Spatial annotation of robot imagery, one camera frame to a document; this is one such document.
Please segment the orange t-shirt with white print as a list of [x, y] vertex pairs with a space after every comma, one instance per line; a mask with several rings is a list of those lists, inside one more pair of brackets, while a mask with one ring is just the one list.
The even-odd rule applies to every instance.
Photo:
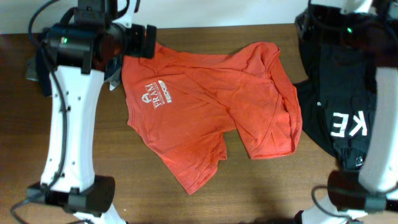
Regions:
[[279, 55], [276, 44], [255, 42], [232, 55], [156, 45], [152, 59], [127, 56], [122, 69], [127, 123], [188, 194], [227, 158], [225, 132], [238, 131], [251, 159], [293, 154], [302, 115]]

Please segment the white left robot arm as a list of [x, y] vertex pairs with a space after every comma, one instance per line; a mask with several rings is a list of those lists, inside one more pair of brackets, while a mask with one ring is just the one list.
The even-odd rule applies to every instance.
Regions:
[[25, 203], [62, 208], [77, 223], [122, 223], [113, 205], [115, 180], [93, 166], [95, 115], [110, 61], [154, 56], [157, 29], [132, 22], [139, 1], [78, 1], [35, 43], [49, 72], [49, 152]]

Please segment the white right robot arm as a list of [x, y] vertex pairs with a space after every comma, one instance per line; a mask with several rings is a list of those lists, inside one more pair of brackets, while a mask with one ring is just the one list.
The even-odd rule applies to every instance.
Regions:
[[340, 166], [294, 223], [397, 211], [397, 3], [309, 1], [295, 19], [303, 130]]

